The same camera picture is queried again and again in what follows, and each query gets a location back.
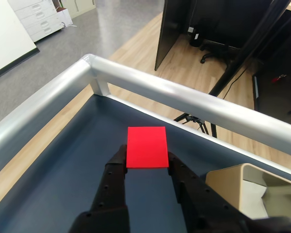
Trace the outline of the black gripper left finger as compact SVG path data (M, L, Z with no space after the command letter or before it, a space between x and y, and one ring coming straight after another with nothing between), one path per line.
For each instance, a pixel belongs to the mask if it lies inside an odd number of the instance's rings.
M121 145L106 163L88 211L78 215L70 233L129 233L129 211L125 196L127 146Z

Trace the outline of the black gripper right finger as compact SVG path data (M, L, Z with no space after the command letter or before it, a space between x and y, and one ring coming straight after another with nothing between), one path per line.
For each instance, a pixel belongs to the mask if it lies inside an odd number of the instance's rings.
M168 174L189 233L251 233L252 221L210 188L176 155L168 153Z

